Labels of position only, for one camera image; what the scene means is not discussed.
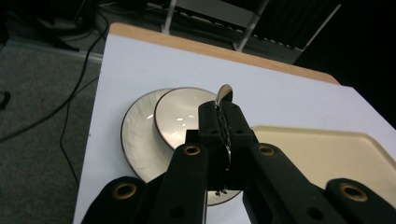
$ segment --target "tray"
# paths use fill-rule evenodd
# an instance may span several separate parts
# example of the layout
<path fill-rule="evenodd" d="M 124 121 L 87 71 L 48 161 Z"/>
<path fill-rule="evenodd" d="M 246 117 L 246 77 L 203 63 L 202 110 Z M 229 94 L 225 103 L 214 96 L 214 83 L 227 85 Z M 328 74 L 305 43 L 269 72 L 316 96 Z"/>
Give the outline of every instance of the tray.
<path fill-rule="evenodd" d="M 396 162 L 365 133 L 257 125 L 262 143 L 279 147 L 310 182 L 321 188 L 344 177 L 366 185 L 396 207 Z"/>

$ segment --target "wooden table edge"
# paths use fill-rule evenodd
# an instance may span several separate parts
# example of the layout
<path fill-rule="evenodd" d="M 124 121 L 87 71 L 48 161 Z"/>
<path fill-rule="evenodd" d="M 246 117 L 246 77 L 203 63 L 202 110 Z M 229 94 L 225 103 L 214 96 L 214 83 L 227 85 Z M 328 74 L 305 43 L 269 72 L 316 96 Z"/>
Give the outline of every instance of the wooden table edge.
<path fill-rule="evenodd" d="M 267 68 L 278 72 L 295 75 L 298 77 L 307 77 L 332 84 L 340 84 L 333 76 L 326 73 L 302 68 L 292 64 L 276 62 L 243 52 L 224 49 L 217 46 L 212 46 L 205 43 L 181 38 L 178 36 L 166 35 L 159 32 L 132 26 L 130 24 L 120 22 L 112 23 L 109 33 L 112 35 L 120 35 L 153 44 L 159 44 L 174 49 L 182 49 L 190 52 L 200 53 L 207 56 L 233 61 L 236 63 L 245 63 L 262 68 Z"/>

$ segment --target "white table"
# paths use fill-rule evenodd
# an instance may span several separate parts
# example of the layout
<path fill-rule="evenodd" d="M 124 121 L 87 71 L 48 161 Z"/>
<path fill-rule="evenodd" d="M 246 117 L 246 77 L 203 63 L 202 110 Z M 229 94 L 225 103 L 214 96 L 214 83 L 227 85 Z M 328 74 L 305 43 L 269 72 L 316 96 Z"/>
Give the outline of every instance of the white table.
<path fill-rule="evenodd" d="M 108 182 L 134 176 L 122 153 L 120 127 L 135 100 L 163 88 L 217 92 L 225 83 L 233 87 L 233 102 L 251 126 L 367 133 L 396 158 L 396 131 L 354 89 L 340 86 L 329 75 L 113 24 L 92 112 L 74 223 L 81 222 Z M 210 206 L 206 222 L 249 223 L 242 194 Z"/>

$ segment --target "chair leg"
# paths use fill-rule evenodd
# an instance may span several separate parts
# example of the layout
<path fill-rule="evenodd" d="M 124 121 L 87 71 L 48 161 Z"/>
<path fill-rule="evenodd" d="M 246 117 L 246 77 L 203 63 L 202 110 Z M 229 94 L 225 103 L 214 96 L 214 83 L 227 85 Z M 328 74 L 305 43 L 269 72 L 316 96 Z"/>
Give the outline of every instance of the chair leg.
<path fill-rule="evenodd" d="M 257 11 L 255 11 L 253 16 L 251 16 L 250 21 L 247 25 L 247 28 L 244 32 L 244 36 L 238 43 L 233 43 L 233 48 L 236 51 L 242 52 L 242 49 L 248 42 L 248 39 L 250 38 L 251 33 L 253 32 L 254 28 L 256 27 L 257 23 L 259 22 L 260 18 L 262 17 L 262 13 L 267 8 L 267 5 L 269 2 L 270 2 L 270 0 L 262 0 L 262 3 L 259 5 L 259 8 L 257 9 Z"/>
<path fill-rule="evenodd" d="M 172 17 L 175 11 L 177 0 L 172 0 L 169 6 L 168 15 L 166 16 L 165 25 L 163 25 L 163 34 L 169 35 L 169 27 L 171 26 Z"/>

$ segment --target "stacked plates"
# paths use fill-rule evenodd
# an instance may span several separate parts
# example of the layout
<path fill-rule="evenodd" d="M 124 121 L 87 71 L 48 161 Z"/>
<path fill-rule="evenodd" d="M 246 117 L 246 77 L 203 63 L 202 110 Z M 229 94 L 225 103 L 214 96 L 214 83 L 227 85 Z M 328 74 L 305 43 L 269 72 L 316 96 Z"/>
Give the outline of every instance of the stacked plates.
<path fill-rule="evenodd" d="M 166 172 L 186 131 L 198 129 L 198 106 L 215 98 L 210 91 L 178 88 L 152 91 L 136 100 L 121 127 L 122 149 L 136 175 L 148 183 Z M 217 196 L 209 191 L 207 205 L 225 203 L 238 193 L 229 190 Z"/>

